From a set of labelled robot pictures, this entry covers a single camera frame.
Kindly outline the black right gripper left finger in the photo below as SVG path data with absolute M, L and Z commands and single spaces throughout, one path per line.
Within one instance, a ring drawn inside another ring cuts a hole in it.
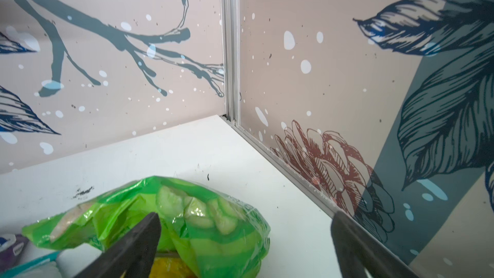
M 149 277 L 162 227 L 152 212 L 77 277 Z

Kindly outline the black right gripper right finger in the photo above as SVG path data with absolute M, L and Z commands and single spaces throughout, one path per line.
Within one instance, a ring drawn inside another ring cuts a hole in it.
M 337 212 L 331 236 L 343 278 L 418 278 L 404 262 L 344 212 Z

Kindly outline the purple Fox's berries candy bag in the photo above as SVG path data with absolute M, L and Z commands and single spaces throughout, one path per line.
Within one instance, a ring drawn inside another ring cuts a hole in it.
M 2 234 L 0 240 L 0 270 L 3 273 L 16 264 L 29 240 L 20 234 Z

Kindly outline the yellow snack bag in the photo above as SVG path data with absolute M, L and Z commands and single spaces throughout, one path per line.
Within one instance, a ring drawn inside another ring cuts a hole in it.
M 196 275 L 180 258 L 156 257 L 149 278 L 196 278 Z

